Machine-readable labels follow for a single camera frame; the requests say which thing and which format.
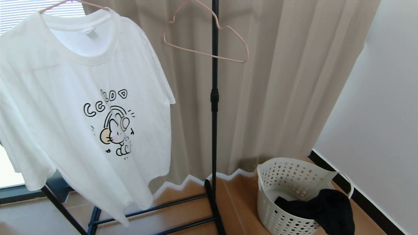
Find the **curtain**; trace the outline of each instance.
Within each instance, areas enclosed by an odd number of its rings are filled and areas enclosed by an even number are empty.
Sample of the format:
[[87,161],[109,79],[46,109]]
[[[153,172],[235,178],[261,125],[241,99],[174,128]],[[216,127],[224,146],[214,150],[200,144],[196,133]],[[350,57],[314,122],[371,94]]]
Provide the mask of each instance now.
[[[89,0],[135,21],[150,39],[177,103],[171,107],[170,173],[153,180],[181,184],[212,168],[212,59],[165,44],[163,31],[183,0]],[[211,0],[202,0],[211,8]],[[220,0],[219,23],[247,42],[250,57],[219,60],[217,171],[253,171],[274,157],[307,156],[360,54],[380,0]],[[97,10],[84,6],[86,13]],[[211,54],[212,16],[191,2],[167,39]],[[219,55],[245,57],[229,31],[219,32]]]

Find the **white t-shirt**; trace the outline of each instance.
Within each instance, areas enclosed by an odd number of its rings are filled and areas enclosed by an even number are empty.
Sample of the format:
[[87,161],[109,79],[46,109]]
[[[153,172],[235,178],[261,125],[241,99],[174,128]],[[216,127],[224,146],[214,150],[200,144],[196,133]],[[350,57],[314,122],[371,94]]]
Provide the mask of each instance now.
[[29,190],[56,169],[128,225],[166,175],[175,103],[144,32],[110,10],[80,18],[35,12],[0,37],[0,140]]

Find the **brown floor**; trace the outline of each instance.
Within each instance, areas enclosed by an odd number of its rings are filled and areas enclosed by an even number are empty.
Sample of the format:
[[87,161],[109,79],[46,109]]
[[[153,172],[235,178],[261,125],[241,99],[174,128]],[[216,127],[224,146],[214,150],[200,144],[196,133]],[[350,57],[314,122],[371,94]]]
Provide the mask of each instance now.
[[[228,235],[268,235],[257,215],[257,176],[237,174],[229,180],[218,178],[217,203]],[[205,193],[201,182],[188,181],[179,191],[168,187],[155,199],[162,204],[180,198]],[[64,204],[78,222],[87,227],[93,205],[77,193],[71,193]],[[385,234],[352,201],[356,235]],[[126,213],[136,211],[128,206]],[[118,222],[101,225],[97,235],[152,235],[179,225],[197,221],[212,215],[208,199],[202,198],[180,205],[150,212],[130,219],[129,227]],[[102,212],[101,219],[109,216]],[[214,235],[213,222],[189,228],[174,235]],[[1,235],[77,235],[77,231],[65,220],[58,210],[46,199],[28,201],[0,207]],[[320,229],[315,235],[325,235]]]

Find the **black cloth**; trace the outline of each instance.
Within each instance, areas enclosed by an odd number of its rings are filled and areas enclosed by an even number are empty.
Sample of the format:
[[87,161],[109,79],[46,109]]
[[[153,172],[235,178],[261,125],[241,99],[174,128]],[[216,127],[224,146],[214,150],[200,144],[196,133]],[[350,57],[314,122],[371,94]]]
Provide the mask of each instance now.
[[278,197],[274,203],[289,214],[315,220],[329,235],[354,235],[350,200],[338,190],[322,189],[307,202]]

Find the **cartoon graphic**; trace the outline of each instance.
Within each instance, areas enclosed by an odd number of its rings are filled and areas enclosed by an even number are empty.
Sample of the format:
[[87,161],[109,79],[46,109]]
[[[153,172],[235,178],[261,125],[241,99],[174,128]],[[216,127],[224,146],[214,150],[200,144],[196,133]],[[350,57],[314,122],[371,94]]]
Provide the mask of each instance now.
[[116,149],[118,156],[130,153],[131,142],[124,131],[128,128],[130,120],[127,112],[120,106],[110,106],[110,111],[104,121],[103,130],[100,133],[100,140],[104,144],[119,144]]

